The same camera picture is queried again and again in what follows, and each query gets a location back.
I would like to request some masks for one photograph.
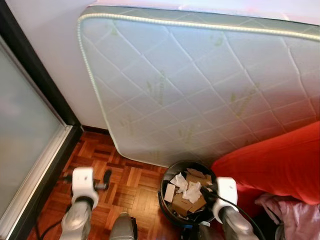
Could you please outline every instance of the wire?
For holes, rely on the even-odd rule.
[[[221,197],[221,196],[219,196],[219,195],[217,195],[215,193],[211,192],[211,194],[214,195],[215,197],[221,199],[222,201],[225,201],[228,204],[231,204],[232,206],[236,207],[240,212],[242,212],[250,220],[250,222],[255,226],[255,228],[258,230],[262,240],[266,240],[265,235],[261,231],[260,227],[256,224],[256,222],[241,207],[239,207],[238,205],[234,204],[231,201],[228,201],[228,200],[224,199],[223,197]]]
[[[41,237],[40,237],[40,240],[44,240],[46,234],[47,234],[51,229],[53,229],[55,226],[57,226],[58,224],[60,224],[61,221],[62,221],[62,218],[61,218],[59,221],[57,221],[57,222],[55,222],[54,224],[52,224],[51,226],[49,226],[49,227],[42,233],[42,235],[41,235]]]

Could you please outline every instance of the trash can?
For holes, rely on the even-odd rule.
[[[167,189],[167,184],[170,183],[170,180],[175,177],[175,175],[185,171],[187,168],[195,169],[203,174],[208,174],[211,176],[211,181],[214,183],[216,181],[216,175],[205,165],[196,162],[196,161],[179,161],[171,165],[167,171],[164,173],[160,190],[158,191],[158,200],[160,208],[165,215],[165,217],[174,225],[181,228],[192,228],[194,225],[198,225],[202,221],[211,222],[214,219],[214,215],[211,210],[205,208],[204,211],[200,212],[195,221],[182,219],[172,212],[171,208],[167,205],[164,196]]]

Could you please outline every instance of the wooden floor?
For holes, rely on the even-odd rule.
[[[101,181],[106,169],[112,169],[107,191],[99,192],[99,203],[92,212],[89,240],[107,240],[121,212],[136,218],[139,240],[177,240],[181,229],[173,226],[162,214],[158,188],[165,167],[136,162],[118,154],[110,136],[84,132],[76,145],[64,173],[76,167],[92,166],[94,179]],[[71,203],[71,184],[57,182],[38,219],[40,234],[61,219]],[[44,238],[58,240],[59,224]],[[28,240],[36,240],[34,229]]]

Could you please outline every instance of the red cushion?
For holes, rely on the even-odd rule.
[[[231,152],[211,167],[217,177],[232,177],[238,204],[255,208],[263,192],[320,203],[320,122]]]

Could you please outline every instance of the pink cloth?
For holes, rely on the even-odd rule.
[[[309,205],[291,196],[264,193],[257,200],[275,224],[284,223],[286,240],[320,240],[320,204]]]

